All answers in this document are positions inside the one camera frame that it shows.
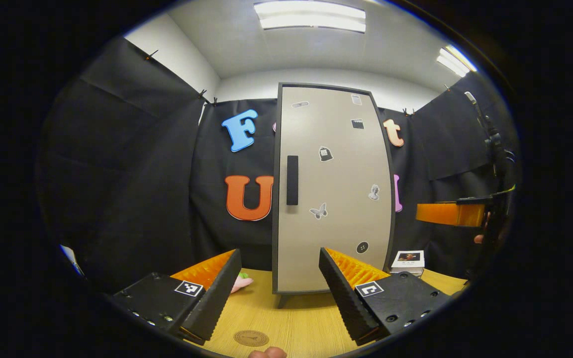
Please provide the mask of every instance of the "blue letter f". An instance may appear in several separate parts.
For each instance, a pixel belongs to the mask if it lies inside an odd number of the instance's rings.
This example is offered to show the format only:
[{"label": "blue letter f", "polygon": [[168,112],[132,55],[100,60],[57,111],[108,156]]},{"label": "blue letter f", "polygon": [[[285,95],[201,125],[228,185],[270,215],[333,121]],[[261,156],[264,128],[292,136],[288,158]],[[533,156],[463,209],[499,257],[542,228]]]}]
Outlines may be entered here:
[{"label": "blue letter f", "polygon": [[246,147],[253,144],[253,138],[246,136],[245,132],[249,134],[255,133],[255,125],[253,125],[253,120],[248,118],[257,118],[258,112],[253,109],[244,111],[239,115],[233,116],[222,122],[223,127],[227,127],[229,131],[229,136],[233,145],[231,146],[232,152],[237,152],[238,150],[245,149]]}]

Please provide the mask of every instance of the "round coaster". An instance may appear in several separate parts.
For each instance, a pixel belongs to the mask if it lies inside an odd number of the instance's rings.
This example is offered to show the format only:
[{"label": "round coaster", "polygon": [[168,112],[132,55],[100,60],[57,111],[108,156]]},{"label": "round coaster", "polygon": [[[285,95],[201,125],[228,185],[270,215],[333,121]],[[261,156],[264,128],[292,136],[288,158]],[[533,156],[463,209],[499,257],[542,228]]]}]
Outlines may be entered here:
[{"label": "round coaster", "polygon": [[259,347],[267,344],[269,337],[258,331],[240,331],[234,335],[236,342],[249,347]]}]

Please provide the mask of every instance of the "finger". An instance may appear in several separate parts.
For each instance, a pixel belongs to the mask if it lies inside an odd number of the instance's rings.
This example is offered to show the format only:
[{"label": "finger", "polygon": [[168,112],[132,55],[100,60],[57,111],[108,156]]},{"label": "finger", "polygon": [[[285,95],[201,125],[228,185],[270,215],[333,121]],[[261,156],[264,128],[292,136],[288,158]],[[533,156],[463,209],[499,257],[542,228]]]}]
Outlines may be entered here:
[{"label": "finger", "polygon": [[287,353],[278,347],[269,347],[264,352],[269,358],[287,358]]},{"label": "finger", "polygon": [[253,351],[249,353],[248,358],[269,358],[269,356],[265,352]]}]

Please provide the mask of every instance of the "letter u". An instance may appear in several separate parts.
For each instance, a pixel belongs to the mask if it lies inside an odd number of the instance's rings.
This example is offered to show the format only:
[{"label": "letter u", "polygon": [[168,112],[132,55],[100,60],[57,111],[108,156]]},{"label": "letter u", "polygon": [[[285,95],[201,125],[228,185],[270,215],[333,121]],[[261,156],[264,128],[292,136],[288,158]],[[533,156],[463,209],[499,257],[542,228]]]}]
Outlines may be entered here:
[{"label": "letter u", "polygon": [[273,177],[257,177],[255,182],[260,186],[260,202],[255,209],[245,208],[245,186],[250,179],[244,175],[230,175],[227,183],[227,211],[238,220],[257,221],[265,218],[271,211]]}]

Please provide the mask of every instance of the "white wall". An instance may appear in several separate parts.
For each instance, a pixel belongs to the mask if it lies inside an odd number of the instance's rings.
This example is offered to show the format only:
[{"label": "white wall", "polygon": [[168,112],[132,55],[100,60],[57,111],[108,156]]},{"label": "white wall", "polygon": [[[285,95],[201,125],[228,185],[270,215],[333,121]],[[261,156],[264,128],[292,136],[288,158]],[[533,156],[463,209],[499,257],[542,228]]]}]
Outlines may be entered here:
[{"label": "white wall", "polygon": [[256,72],[220,81],[216,90],[218,102],[237,99],[277,98],[278,82],[306,82],[368,90],[379,107],[410,113],[439,95],[437,91],[410,82],[374,73],[332,70],[296,69]]},{"label": "white wall", "polygon": [[196,91],[207,90],[205,97],[216,93],[220,77],[168,14],[149,20],[124,37],[148,54],[159,50],[153,58]]}]

